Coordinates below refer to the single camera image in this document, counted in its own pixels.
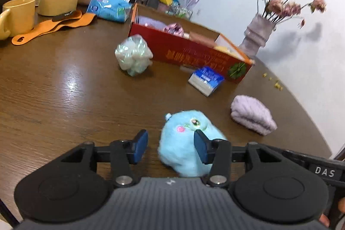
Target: open box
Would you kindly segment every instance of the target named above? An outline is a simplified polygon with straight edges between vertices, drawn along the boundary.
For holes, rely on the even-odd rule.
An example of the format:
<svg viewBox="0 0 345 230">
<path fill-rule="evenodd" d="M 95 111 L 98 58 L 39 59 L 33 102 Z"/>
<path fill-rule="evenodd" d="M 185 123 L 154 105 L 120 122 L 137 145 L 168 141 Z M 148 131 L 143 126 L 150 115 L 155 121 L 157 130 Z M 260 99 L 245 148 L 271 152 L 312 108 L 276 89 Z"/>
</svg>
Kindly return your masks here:
<svg viewBox="0 0 345 230">
<path fill-rule="evenodd" d="M 138 24 L 138 17 L 145 16 L 164 24 L 179 23 L 185 33 L 195 32 L 212 39 L 217 46 L 226 47 L 224 53 L 192 40 Z M 239 83 L 254 63 L 223 34 L 212 31 L 188 20 L 167 15 L 150 7 L 135 4 L 129 36 L 139 34 L 147 42 L 153 59 L 186 67 L 209 66 L 225 79 Z"/>
</svg>

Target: white ceramic vase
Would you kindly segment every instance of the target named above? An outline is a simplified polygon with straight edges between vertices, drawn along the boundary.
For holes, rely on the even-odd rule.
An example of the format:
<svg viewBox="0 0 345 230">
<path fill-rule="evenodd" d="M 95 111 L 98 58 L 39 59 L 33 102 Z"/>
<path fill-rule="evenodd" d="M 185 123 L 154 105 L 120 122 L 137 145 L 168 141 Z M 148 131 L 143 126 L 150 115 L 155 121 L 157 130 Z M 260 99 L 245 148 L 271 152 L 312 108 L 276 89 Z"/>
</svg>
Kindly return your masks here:
<svg viewBox="0 0 345 230">
<path fill-rule="evenodd" d="M 260 14 L 256 14 L 244 32 L 239 48 L 249 57 L 255 56 L 260 47 L 265 47 L 274 29 L 274 24 Z"/>
</svg>

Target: lavender fuzzy scrunchie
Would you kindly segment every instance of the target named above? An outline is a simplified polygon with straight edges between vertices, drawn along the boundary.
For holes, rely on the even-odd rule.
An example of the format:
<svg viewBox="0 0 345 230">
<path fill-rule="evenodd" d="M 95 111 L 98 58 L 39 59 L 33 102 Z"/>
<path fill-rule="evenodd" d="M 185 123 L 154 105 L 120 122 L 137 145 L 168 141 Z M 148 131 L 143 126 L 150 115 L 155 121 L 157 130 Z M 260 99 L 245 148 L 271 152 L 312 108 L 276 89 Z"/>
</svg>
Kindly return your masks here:
<svg viewBox="0 0 345 230">
<path fill-rule="evenodd" d="M 231 104 L 231 118 L 260 135 L 268 135 L 277 128 L 276 122 L 259 100 L 253 97 L 239 95 Z"/>
</svg>

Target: black circular cover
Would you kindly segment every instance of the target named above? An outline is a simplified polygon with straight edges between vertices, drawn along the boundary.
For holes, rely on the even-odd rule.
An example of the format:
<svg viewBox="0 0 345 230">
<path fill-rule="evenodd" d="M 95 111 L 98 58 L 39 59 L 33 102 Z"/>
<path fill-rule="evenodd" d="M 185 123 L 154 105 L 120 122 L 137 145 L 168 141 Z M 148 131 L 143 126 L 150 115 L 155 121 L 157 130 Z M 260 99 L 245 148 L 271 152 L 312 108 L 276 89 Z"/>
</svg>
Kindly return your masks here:
<svg viewBox="0 0 345 230">
<path fill-rule="evenodd" d="M 328 189 L 321 178 L 294 163 L 265 163 L 237 180 L 234 195 L 254 217 L 295 224 L 320 217 Z"/>
<path fill-rule="evenodd" d="M 97 211 L 108 197 L 106 181 L 95 172 L 52 171 L 56 173 L 37 170 L 16 186 L 14 200 L 24 218 L 47 223 L 75 221 Z"/>
</svg>

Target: blue tissue package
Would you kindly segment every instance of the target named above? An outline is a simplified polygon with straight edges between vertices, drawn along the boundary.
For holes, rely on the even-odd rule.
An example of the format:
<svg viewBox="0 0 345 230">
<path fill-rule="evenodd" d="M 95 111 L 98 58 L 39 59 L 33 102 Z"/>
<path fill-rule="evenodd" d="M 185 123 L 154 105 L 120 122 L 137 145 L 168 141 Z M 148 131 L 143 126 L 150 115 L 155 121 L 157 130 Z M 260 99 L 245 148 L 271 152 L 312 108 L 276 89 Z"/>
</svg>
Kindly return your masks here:
<svg viewBox="0 0 345 230">
<path fill-rule="evenodd" d="M 220 74 L 216 73 L 208 66 L 193 72 L 188 82 L 192 84 L 205 96 L 209 96 L 224 80 Z"/>
<path fill-rule="evenodd" d="M 125 0 L 91 0 L 87 12 L 102 19 L 124 23 L 131 8 L 132 5 Z"/>
<path fill-rule="evenodd" d="M 209 173 L 212 164 L 201 162 L 194 147 L 194 132 L 202 130 L 210 140 L 226 140 L 225 136 L 200 111 L 167 114 L 165 119 L 158 147 L 160 160 L 182 177 L 201 177 Z"/>
</svg>

